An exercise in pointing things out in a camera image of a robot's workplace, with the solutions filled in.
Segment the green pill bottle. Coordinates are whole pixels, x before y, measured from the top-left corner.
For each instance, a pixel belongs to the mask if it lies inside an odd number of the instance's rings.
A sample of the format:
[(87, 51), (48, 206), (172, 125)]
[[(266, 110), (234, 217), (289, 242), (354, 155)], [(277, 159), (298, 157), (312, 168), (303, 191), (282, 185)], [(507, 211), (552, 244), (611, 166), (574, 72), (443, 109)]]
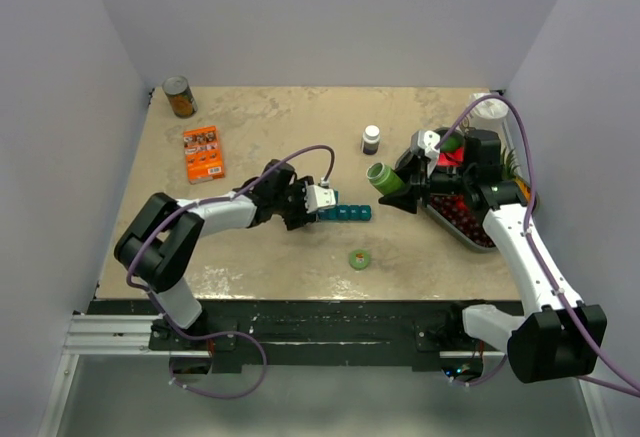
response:
[(374, 163), (366, 171), (368, 182), (382, 195), (386, 196), (404, 187), (402, 179), (384, 163)]

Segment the teal weekly pill organizer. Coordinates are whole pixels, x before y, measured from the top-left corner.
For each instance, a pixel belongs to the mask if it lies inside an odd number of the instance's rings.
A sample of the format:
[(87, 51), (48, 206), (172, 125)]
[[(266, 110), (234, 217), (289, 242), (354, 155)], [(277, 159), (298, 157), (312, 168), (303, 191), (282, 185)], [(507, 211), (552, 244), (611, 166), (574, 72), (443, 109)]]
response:
[(373, 212), (369, 205), (337, 205), (318, 212), (320, 221), (369, 222)]

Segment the green bottle cap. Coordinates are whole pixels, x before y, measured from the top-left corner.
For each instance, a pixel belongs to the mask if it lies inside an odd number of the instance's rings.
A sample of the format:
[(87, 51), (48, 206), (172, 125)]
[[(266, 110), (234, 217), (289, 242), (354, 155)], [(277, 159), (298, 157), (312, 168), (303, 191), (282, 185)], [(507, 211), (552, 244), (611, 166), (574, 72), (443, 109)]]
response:
[(371, 262), (371, 255), (364, 249), (353, 250), (348, 256), (349, 265), (357, 271), (366, 269)]

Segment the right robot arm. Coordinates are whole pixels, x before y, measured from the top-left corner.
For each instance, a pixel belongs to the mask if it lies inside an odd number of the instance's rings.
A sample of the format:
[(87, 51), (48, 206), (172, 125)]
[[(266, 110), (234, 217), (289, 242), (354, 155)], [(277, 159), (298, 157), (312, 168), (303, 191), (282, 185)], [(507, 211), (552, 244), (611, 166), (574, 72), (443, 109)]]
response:
[(439, 165), (440, 141), (434, 131), (415, 132), (394, 168), (401, 187), (379, 202), (416, 213), (433, 196), (462, 197), (503, 256), (523, 308), (512, 316), (492, 304), (463, 305), (445, 326), (448, 343), (466, 350), (485, 342), (505, 354), (523, 383), (591, 374), (607, 318), (560, 275), (527, 212), (529, 199), (503, 176), (498, 134), (464, 135), (463, 159), (454, 167)]

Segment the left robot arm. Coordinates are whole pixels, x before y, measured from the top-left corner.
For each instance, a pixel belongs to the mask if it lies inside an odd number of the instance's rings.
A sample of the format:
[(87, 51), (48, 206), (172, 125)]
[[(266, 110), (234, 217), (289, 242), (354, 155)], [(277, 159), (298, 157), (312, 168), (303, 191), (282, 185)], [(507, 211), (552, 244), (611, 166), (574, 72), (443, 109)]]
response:
[(275, 215), (287, 230), (295, 230), (335, 204), (335, 192), (326, 182), (299, 178), (293, 166), (272, 160), (261, 176), (219, 197), (196, 202), (162, 192), (152, 195), (117, 241), (114, 257), (143, 281), (143, 290), (173, 322), (173, 339), (185, 349), (196, 349), (212, 331), (184, 277), (199, 239), (253, 228)]

